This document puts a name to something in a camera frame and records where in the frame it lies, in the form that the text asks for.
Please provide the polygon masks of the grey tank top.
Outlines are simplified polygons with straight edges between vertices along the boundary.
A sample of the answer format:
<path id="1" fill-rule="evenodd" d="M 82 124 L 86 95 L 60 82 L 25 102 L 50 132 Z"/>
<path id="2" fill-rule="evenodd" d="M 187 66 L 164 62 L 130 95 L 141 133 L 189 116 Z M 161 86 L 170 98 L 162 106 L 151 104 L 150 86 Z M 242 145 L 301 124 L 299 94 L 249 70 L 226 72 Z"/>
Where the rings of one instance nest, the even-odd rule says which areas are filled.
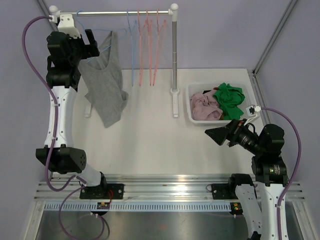
<path id="1" fill-rule="evenodd" d="M 88 90 L 85 98 L 108 128 L 121 119 L 129 94 L 123 90 L 117 32 L 110 32 L 99 48 L 99 56 L 81 60 L 78 69 Z"/>

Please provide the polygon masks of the mauve pink tank top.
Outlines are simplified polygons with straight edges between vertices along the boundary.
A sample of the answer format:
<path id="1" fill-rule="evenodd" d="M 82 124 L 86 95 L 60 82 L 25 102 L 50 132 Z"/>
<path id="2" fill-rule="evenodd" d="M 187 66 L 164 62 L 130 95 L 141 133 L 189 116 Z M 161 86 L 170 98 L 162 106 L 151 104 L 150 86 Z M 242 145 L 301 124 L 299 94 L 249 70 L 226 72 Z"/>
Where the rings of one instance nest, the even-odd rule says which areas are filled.
<path id="1" fill-rule="evenodd" d="M 214 98 L 216 90 L 202 94 L 197 92 L 190 98 L 191 116 L 195 121 L 219 121 L 223 119 L 223 110 Z"/>

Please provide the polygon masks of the green tank top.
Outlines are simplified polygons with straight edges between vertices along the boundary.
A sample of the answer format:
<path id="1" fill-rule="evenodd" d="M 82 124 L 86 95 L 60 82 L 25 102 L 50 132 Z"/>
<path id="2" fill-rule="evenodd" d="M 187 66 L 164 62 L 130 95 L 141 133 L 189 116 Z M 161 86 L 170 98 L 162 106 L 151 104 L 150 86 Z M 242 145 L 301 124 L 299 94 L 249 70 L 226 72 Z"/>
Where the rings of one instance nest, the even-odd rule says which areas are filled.
<path id="1" fill-rule="evenodd" d="M 222 83 L 218 86 L 219 90 L 213 97 L 219 103 L 219 108 L 223 111 L 224 120 L 239 120 L 244 112 L 239 105 L 245 100 L 242 88 L 231 86 L 229 83 Z"/>

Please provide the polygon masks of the pink hanger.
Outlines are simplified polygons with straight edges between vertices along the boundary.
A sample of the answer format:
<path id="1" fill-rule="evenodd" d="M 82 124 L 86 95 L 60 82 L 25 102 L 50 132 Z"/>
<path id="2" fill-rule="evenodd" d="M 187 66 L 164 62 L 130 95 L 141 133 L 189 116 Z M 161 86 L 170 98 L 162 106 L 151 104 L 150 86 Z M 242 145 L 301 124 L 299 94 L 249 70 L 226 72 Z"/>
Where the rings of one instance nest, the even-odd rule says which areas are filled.
<path id="1" fill-rule="evenodd" d="M 160 51 L 163 43 L 164 32 L 167 25 L 167 21 L 164 20 L 162 24 L 160 24 L 160 11 L 156 11 L 156 33 L 157 33 L 157 41 L 156 41 L 156 50 L 155 50 L 155 64 L 152 78 L 152 86 L 156 85 L 157 72 L 160 62 Z"/>
<path id="2" fill-rule="evenodd" d="M 145 66 L 145 53 L 146 53 L 146 33 L 147 23 L 145 19 L 142 19 L 141 11 L 137 11 L 138 20 L 138 36 L 139 36 L 139 81 L 138 84 L 141 87 L 143 84 L 143 74 Z"/>
<path id="3" fill-rule="evenodd" d="M 149 11 L 146 10 L 146 25 L 148 33 L 148 61 L 149 61 L 149 85 L 152 85 L 152 20 L 149 17 Z"/>

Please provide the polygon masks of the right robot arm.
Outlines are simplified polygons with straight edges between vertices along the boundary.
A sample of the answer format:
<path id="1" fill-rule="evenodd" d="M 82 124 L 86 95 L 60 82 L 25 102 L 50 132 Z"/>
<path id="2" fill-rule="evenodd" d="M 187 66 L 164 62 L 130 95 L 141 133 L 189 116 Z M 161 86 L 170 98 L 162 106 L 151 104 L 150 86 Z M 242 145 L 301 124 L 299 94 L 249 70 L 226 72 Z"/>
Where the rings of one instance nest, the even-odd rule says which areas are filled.
<path id="1" fill-rule="evenodd" d="M 207 129 L 205 134 L 219 146 L 239 145 L 253 154 L 249 174 L 233 173 L 227 183 L 211 184 L 214 200 L 237 200 L 243 214 L 250 240 L 284 240 L 288 238 L 286 210 L 280 206 L 285 201 L 283 190 L 288 185 L 288 172 L 281 158 L 285 143 L 284 130 L 267 124 L 260 134 L 249 129 L 252 123 L 246 119 L 232 120 L 225 126 Z"/>

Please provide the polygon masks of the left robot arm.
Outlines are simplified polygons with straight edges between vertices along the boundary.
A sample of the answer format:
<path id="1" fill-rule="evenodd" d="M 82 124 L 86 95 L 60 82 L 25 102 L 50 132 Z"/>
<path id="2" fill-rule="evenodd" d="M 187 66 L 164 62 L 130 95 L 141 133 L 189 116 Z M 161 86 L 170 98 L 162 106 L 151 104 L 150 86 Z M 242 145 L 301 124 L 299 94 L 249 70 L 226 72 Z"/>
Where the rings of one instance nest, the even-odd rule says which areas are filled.
<path id="1" fill-rule="evenodd" d="M 104 174 L 87 163 L 85 151 L 75 148 L 73 141 L 73 108 L 81 77 L 78 66 L 81 60 L 99 56 L 92 30 L 86 29 L 85 34 L 88 44 L 80 35 L 60 31 L 53 31 L 46 39 L 49 126 L 44 146 L 36 149 L 35 156 L 45 166 L 46 175 L 72 173 L 85 187 L 91 187 L 90 193 L 95 198 L 103 199 L 108 194 Z"/>

